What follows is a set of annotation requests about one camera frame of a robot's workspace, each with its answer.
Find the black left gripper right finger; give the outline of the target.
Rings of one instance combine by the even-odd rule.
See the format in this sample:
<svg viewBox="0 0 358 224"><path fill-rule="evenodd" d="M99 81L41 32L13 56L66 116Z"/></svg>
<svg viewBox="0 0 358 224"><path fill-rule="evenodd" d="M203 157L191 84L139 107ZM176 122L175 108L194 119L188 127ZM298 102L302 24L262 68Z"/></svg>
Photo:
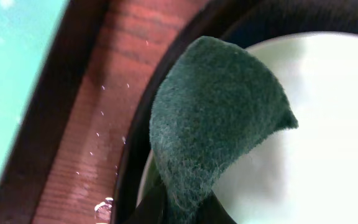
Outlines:
<svg viewBox="0 0 358 224"><path fill-rule="evenodd" d="M197 224L237 224L211 192L200 204Z"/></svg>

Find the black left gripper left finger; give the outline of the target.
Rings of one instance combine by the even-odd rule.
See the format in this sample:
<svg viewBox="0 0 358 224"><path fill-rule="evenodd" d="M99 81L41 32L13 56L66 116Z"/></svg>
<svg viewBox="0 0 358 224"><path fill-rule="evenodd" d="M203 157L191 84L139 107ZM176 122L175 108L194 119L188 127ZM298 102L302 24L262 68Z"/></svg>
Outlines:
<svg viewBox="0 0 358 224"><path fill-rule="evenodd" d="M164 224L166 222L167 191L163 184L156 185L137 206L124 224Z"/></svg>

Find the green scrubbing sponge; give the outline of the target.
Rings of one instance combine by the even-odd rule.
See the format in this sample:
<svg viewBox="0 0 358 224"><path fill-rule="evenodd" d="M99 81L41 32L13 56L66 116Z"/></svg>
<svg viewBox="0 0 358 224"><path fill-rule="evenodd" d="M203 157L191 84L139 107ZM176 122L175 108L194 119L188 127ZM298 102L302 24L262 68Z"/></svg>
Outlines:
<svg viewBox="0 0 358 224"><path fill-rule="evenodd" d="M150 146L167 189L168 222L194 223L221 174L298 121L276 76L236 44L202 36L155 96Z"/></svg>

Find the mint green plate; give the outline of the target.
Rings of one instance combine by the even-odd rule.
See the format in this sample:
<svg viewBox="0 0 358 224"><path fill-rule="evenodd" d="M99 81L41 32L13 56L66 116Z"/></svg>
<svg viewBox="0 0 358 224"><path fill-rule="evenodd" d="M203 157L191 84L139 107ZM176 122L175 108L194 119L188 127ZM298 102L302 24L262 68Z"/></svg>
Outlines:
<svg viewBox="0 0 358 224"><path fill-rule="evenodd" d="M236 223L358 223L358 35L306 32L246 46L278 78L298 127L279 131L220 176Z"/></svg>

